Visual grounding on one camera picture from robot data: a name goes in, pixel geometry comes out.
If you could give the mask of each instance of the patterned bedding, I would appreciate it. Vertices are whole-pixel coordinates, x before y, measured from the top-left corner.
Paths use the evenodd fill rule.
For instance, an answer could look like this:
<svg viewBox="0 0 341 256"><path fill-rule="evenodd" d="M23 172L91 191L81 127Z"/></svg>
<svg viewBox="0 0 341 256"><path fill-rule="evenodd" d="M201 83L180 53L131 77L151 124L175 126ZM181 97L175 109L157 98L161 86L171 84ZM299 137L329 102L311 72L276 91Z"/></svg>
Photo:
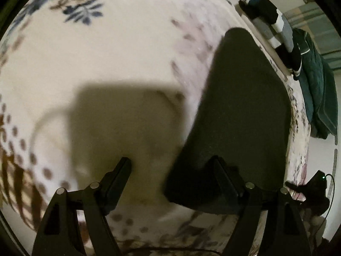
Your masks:
<svg viewBox="0 0 341 256"><path fill-rule="evenodd" d="M249 30L237 3L27 3L0 42L0 187L27 226L38 229L57 188L84 188L124 155L133 173L107 220L125 254L178 255L141 248L185 246L198 255L222 252L238 217L169 203L161 184L190 131L221 37L233 27ZM310 135L301 89L254 39L292 103L286 179L298 183ZM91 255L81 212L79 220Z"/></svg>

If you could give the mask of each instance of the black cable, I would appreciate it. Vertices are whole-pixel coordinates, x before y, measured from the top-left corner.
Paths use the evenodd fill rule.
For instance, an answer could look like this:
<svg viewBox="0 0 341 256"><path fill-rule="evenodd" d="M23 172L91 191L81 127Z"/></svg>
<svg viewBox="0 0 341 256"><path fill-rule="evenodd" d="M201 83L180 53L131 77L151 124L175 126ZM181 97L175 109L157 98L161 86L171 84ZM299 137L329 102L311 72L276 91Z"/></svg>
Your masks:
<svg viewBox="0 0 341 256"><path fill-rule="evenodd" d="M329 175L329 176L332 178L332 180L333 180L333 197L331 198L330 206L329 206L328 212L327 212L327 214L326 214L326 216L325 216L323 222L321 223L321 225L319 226L318 230L317 230L317 231L315 232L315 234L314 234L314 237L313 237L314 249L317 248L316 235L317 235L318 231L321 229L322 225L326 222L327 216L328 216L328 214L329 214L329 212L330 212L330 209L331 209L331 205L333 204L333 201L334 201L334 195L335 195L335 179L334 179L333 175L331 175L330 173L328 173L328 174L326 175L326 177L327 177L328 175Z"/></svg>

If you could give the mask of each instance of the green plaid curtain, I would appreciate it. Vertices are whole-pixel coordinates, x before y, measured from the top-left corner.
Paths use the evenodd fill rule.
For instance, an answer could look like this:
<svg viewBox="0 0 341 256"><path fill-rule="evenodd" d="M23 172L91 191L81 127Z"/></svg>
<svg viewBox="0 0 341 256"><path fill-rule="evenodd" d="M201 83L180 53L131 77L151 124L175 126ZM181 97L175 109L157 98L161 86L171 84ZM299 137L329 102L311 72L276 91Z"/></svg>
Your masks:
<svg viewBox="0 0 341 256"><path fill-rule="evenodd" d="M330 68L341 71L341 38L323 10L312 2L284 14L293 28L307 31Z"/></svg>

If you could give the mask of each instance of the bed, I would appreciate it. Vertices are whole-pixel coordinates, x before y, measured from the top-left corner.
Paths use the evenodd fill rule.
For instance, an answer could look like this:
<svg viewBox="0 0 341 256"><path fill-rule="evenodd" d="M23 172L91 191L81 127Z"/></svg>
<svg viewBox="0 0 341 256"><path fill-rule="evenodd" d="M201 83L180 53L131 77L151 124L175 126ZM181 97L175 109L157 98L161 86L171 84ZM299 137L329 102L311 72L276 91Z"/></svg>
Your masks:
<svg viewBox="0 0 341 256"><path fill-rule="evenodd" d="M0 187L18 218L36 231L57 188L99 181L124 154L137 165L107 217L120 249L220 253L238 217L169 203L161 183L190 132L214 51L233 27L252 34L288 91L285 180L303 180L310 126L300 85L236 11L238 1L30 0L0 42ZM91 255L81 212L79 220Z"/></svg>

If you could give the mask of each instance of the silver screw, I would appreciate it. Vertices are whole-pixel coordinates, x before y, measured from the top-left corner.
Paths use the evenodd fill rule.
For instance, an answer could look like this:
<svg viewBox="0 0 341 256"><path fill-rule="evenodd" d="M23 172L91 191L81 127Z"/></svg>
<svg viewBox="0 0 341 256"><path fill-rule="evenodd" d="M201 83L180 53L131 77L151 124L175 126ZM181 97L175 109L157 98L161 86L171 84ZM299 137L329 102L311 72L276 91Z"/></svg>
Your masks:
<svg viewBox="0 0 341 256"><path fill-rule="evenodd" d="M248 188L248 189L253 189L255 187L254 183L251 183L251 182L247 182L245 184L245 186Z"/></svg>
<svg viewBox="0 0 341 256"><path fill-rule="evenodd" d="M64 193L65 189L64 188L59 188L57 189L57 194L61 195L62 193Z"/></svg>
<svg viewBox="0 0 341 256"><path fill-rule="evenodd" d="M93 183L91 183L90 188L97 189L99 186L100 186L100 184L98 182L93 182Z"/></svg>
<svg viewBox="0 0 341 256"><path fill-rule="evenodd" d="M286 188L281 188L281 193L283 193L284 195L287 195L289 191Z"/></svg>

